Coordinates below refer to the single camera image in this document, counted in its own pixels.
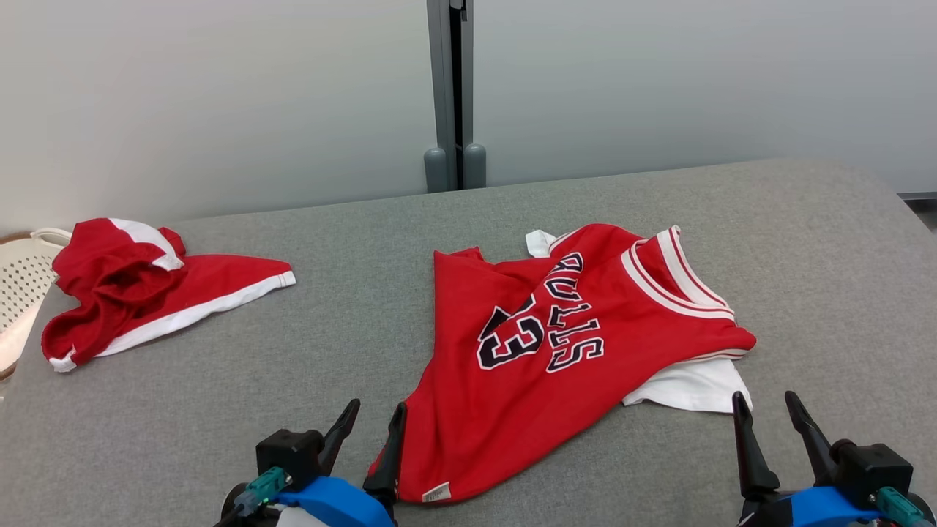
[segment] white basket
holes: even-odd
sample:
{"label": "white basket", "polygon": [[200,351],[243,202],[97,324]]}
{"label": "white basket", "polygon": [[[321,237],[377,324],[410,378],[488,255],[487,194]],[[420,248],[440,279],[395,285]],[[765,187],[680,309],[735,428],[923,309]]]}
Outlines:
{"label": "white basket", "polygon": [[16,368],[38,306],[57,278],[52,260],[70,239],[60,229],[0,238],[0,381]]}

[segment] white trim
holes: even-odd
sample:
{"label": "white trim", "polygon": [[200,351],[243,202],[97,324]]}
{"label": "white trim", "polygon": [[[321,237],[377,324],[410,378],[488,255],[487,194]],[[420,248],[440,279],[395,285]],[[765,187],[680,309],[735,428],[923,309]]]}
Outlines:
{"label": "white trim", "polygon": [[176,256],[175,249],[163,234],[145,223],[130,221],[128,219],[108,218],[114,227],[120,229],[130,236],[130,239],[136,243],[152,244],[160,248],[165,254],[153,260],[151,264],[162,267],[167,271],[179,269],[182,267],[182,260]]}
{"label": "white trim", "polygon": [[718,310],[718,311],[726,311],[726,312],[735,314],[734,311],[727,308],[726,306],[713,307],[713,306],[707,306],[705,304],[697,304],[695,302],[692,302],[691,300],[685,300],[671,293],[670,291],[667,290],[667,288],[657,283],[657,281],[651,276],[651,274],[647,272],[647,270],[644,267],[644,264],[641,263],[641,258],[638,256],[638,252],[637,252],[638,248],[646,244],[648,241],[649,240],[638,240],[634,242],[634,245],[632,245],[632,248],[629,249],[629,253],[631,254],[632,261],[634,262],[634,267],[638,270],[638,272],[641,274],[641,278],[644,279],[644,281],[646,281],[648,285],[650,285],[653,289],[657,290],[659,294],[667,297],[671,302],[674,302],[686,308],[700,309],[702,311]]}
{"label": "white trim", "polygon": [[644,270],[641,261],[638,260],[635,253],[637,248],[644,245],[646,242],[647,240],[634,242],[632,248],[621,254],[621,263],[624,265],[625,272],[628,273],[628,276],[632,278],[638,288],[651,300],[682,315],[701,319],[728,319],[731,321],[736,319],[734,313],[729,308],[712,308],[687,302],[682,298],[674,296],[661,287],[660,284],[655,283],[650,275],[647,274],[647,271]]}
{"label": "white trim", "polygon": [[663,260],[667,263],[670,274],[674,277],[677,287],[680,288],[690,300],[703,306],[725,307],[729,304],[724,298],[709,289],[690,267],[687,255],[680,246],[680,228],[676,225],[659,233],[657,241],[661,245]]}
{"label": "white trim", "polygon": [[744,357],[745,355],[747,355],[748,353],[749,352],[746,350],[733,348],[729,350],[719,350],[717,352],[712,352],[711,354],[697,355],[683,362],[702,362],[702,361],[707,361],[707,360],[711,360],[714,358],[727,358],[727,359],[732,359],[732,360],[738,360]]}
{"label": "white trim", "polygon": [[103,357],[120,353],[139,344],[143,344],[148,340],[156,339],[157,337],[162,337],[173,331],[188,327],[212,313],[237,308],[238,306],[257,300],[274,289],[287,287],[294,283],[296,283],[296,277],[293,275],[292,271],[287,271],[282,275],[275,275],[248,285],[244,289],[232,294],[219,296],[214,300],[198,304],[197,306],[176,311],[161,319],[156,319],[149,324],[144,324],[126,332],[124,335],[114,339],[106,350],[96,356]]}
{"label": "white trim", "polygon": [[559,244],[561,244],[561,243],[563,243],[564,241],[566,241],[566,238],[572,236],[573,234],[578,233],[578,232],[579,232],[579,229],[576,229],[575,231],[570,231],[570,232],[568,232],[568,233],[565,233],[564,235],[562,235],[562,236],[560,236],[559,238],[557,238],[557,239],[553,240],[552,242],[550,242],[550,245],[549,245],[549,247],[547,248],[547,253],[553,254],[553,249],[557,248],[557,246],[558,246]]}
{"label": "white trim", "polygon": [[75,354],[75,348],[72,348],[64,358],[55,358],[49,357],[49,364],[52,365],[52,369],[58,373],[65,373],[67,371],[72,371],[77,368],[78,365],[72,362],[71,356]]}

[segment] white label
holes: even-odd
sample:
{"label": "white label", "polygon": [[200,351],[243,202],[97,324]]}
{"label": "white label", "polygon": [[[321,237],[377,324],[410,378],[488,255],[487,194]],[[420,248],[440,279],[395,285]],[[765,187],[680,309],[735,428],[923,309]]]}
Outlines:
{"label": "white label", "polygon": [[423,494],[423,503],[428,504],[429,502],[436,502],[438,500],[448,500],[452,497],[453,494],[449,492],[449,482],[447,481],[438,487],[427,490]]}

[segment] cable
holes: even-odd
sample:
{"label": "cable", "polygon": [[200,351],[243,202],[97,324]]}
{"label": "cable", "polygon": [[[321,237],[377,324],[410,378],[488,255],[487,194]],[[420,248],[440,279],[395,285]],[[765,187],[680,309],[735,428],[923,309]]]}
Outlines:
{"label": "cable", "polygon": [[237,513],[244,510],[242,504],[235,506],[231,512],[221,517],[221,521],[216,523],[213,527],[228,527],[229,525],[234,525],[234,522],[237,520]]}

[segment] gray fabric surface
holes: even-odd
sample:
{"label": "gray fabric surface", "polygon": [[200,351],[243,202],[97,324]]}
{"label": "gray fabric surface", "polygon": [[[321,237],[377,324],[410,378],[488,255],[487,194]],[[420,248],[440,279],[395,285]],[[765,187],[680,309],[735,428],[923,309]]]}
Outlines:
{"label": "gray fabric surface", "polygon": [[[525,256],[524,234],[676,223],[697,273],[759,339],[738,363],[786,488],[811,482],[796,390],[831,440],[885,442],[937,504],[937,244],[878,180],[769,160],[351,203],[174,225],[193,254],[291,262],[298,283],[67,375],[31,337],[0,404],[0,523],[211,525],[254,444],[363,408],[335,475],[360,484],[432,349],[433,249]],[[41,328],[74,301],[57,290]],[[731,417],[616,408],[540,463],[403,527],[734,525]]]}

